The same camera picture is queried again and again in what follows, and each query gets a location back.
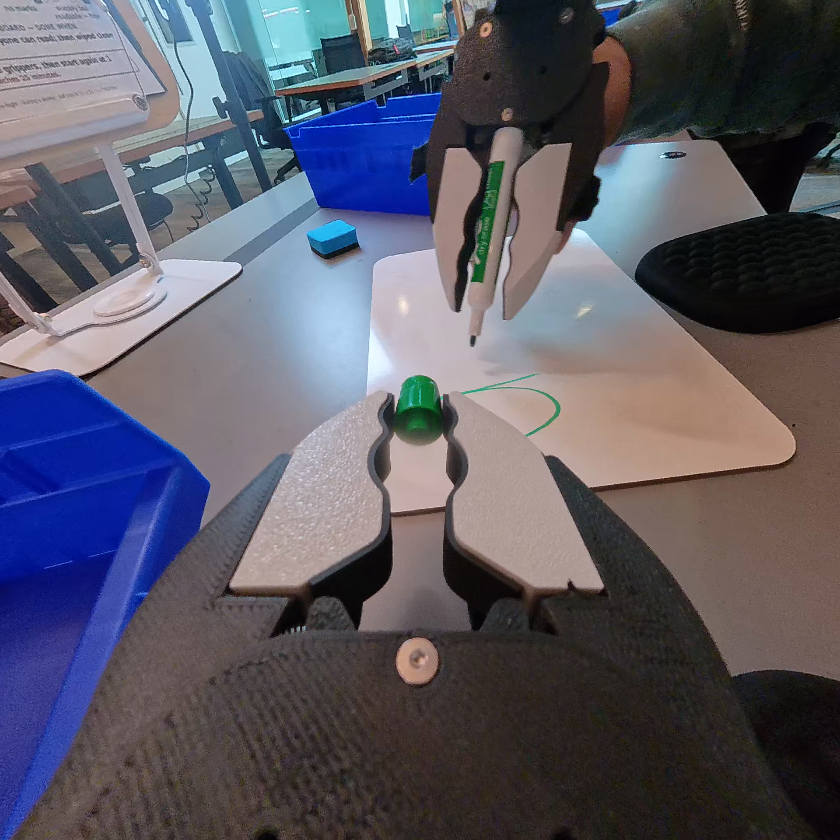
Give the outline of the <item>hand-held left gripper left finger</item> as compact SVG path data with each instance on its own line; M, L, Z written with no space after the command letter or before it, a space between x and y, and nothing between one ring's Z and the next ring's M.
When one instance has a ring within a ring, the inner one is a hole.
M392 571L394 397L373 392L330 418L290 455L238 566L234 595L342 603L353 625Z

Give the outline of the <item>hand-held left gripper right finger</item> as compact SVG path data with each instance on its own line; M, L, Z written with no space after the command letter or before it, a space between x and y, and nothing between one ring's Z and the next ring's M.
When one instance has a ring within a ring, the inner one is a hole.
M444 398L444 578L479 629L505 600L542 601L606 586L550 462L528 437L459 392Z

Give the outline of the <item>white document stand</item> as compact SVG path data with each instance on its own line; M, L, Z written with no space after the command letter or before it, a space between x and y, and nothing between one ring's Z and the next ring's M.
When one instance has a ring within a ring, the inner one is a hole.
M122 358L237 278L235 261L160 259L112 145L97 147L139 247L139 267L67 308L34 311L5 277L2 293L25 321L2 342L1 363L18 371L64 371L83 378Z

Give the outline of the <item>black office chair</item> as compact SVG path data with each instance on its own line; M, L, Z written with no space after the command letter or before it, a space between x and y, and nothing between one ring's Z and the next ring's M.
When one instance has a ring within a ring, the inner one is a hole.
M223 54L245 110L247 112L260 110L263 114L261 119L250 124L260 149L291 152L290 160L279 168L274 178L274 184L277 185L283 182L293 169L300 168L285 123L277 110L278 98L270 89L256 63L245 53L225 51Z
M347 35L321 38L323 65L328 75L366 67L360 35L353 31Z

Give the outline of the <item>black backpack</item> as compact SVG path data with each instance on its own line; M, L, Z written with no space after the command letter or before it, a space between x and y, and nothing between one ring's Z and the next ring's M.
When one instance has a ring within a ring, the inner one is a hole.
M415 58L415 44L411 38L383 38L373 44L366 62L369 67L398 63Z

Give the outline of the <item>white green-label dry-erase marker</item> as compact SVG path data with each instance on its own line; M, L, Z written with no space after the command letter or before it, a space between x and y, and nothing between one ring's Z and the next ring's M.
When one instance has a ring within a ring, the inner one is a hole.
M487 310L496 294L501 255L511 214L511 200L523 146L523 132L501 128L494 133L486 185L476 225L476 248L469 278L469 346L476 346Z

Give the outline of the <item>black mesh cushion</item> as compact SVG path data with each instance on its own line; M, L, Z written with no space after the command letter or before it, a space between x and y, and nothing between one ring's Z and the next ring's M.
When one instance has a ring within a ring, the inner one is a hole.
M636 283L657 302L712 329L767 334L839 318L839 221L779 213L652 248Z

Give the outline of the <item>black tripod stand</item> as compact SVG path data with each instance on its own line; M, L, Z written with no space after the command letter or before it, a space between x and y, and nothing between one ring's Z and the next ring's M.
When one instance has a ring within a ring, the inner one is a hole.
M201 29L206 47L215 65L220 85L224 91L225 100L220 108L236 126L243 141L248 158L255 171L257 181L263 193L272 188L272 181L263 162L250 120L241 97L235 86L232 72L228 66L225 53L219 43L212 16L212 5L209 1L186 1L186 5L196 17Z

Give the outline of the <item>green marker cap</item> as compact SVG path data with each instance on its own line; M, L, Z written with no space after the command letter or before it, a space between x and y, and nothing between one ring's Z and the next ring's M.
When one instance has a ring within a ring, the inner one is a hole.
M407 445L426 446L444 430L444 411L438 385L425 374L405 379L393 417L394 434Z

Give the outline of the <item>wooden backing board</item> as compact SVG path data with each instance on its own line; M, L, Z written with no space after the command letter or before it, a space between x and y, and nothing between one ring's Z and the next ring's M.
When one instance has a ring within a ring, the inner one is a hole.
M136 133L149 133L167 128L181 113L181 89L165 53L138 15L132 2L102 2L107 9L125 49L133 74L145 99L147 114L132 129L122 129L117 137L124 139Z

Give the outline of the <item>white whiteboard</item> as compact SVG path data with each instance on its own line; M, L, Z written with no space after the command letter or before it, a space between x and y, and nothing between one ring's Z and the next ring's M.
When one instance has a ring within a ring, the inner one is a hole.
M475 347L432 249L374 264L367 391L425 375L465 393L592 489L782 465L792 431L580 230L516 318Z

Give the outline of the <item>wooden-top desk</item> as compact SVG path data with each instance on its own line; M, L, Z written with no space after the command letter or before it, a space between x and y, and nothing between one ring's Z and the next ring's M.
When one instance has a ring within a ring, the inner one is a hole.
M456 42L420 47L410 59L384 65L372 65L329 73L276 89L278 99L290 102L300 99L316 102L322 116L339 106L339 99L349 97L362 102L375 100L381 105L393 94L409 94L432 90L436 79L442 80L451 73L455 61Z
M228 161L245 152L240 134L230 119L204 117L176 120L165 129L135 135L115 144L129 186L149 231L170 228L172 204L161 188L168 182L192 187L196 208L218 190L235 209L245 195ZM39 246L39 252L66 278L69 298L99 283L81 251L91 254L105 277L134 266L140 257L125 212L119 207L104 164L94 152L56 153L43 164L59 184L65 198L34 167L14 169L2 164L2 224L21 224Z

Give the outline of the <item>person's right hand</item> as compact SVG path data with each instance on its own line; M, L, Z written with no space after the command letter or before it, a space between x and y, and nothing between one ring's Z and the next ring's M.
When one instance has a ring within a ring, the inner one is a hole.
M606 36L593 53L593 64L608 65L609 75L604 94L604 149L619 138L632 92L632 65L617 39Z

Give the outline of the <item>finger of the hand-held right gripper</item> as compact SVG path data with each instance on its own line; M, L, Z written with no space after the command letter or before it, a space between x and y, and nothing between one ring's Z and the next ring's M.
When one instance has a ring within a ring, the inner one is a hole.
M438 274L453 312L460 312L465 298L467 266L476 247L476 225L486 186L482 166L467 149L446 150L433 235Z
M563 225L558 219L570 158L570 143L551 143L518 169L513 185L518 223L502 288L506 321L529 301L562 239Z

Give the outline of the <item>printed instruction sheet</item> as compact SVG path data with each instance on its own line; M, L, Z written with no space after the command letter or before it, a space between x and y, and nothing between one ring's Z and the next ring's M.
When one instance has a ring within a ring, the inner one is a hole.
M1 2L1 157L145 123L168 93L116 2Z

